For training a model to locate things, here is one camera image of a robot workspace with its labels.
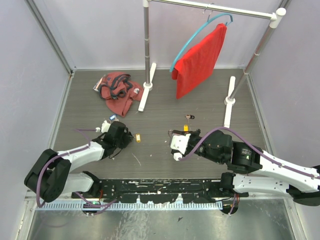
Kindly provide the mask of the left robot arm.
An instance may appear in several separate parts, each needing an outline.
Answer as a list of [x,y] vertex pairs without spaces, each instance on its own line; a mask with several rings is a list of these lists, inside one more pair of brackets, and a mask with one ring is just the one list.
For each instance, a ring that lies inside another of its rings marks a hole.
[[73,171],[93,162],[116,156],[116,150],[125,149],[134,136],[119,121],[103,121],[94,129],[99,136],[87,139],[85,145],[63,151],[44,150],[24,179],[24,185],[36,195],[39,206],[50,203],[62,194],[79,193],[88,198],[99,197],[101,181],[94,174]]

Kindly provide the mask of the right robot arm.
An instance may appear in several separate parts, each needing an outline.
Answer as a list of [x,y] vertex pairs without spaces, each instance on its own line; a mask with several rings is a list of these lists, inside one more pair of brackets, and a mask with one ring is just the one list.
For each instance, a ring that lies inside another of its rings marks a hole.
[[221,175],[219,184],[223,196],[280,194],[290,196],[300,205],[319,206],[319,166],[300,166],[275,157],[226,127],[216,127],[204,136],[200,134],[200,129],[169,130],[171,154],[176,161],[185,161],[197,155],[226,165],[228,172]]

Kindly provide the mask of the metal keyring with keys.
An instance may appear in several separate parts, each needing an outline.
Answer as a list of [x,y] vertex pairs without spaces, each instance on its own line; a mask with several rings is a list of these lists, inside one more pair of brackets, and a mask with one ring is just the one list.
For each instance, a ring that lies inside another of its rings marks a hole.
[[173,135],[174,135],[174,133],[175,133],[174,130],[170,129],[167,133],[168,133],[168,136],[169,136],[169,138],[171,140]]

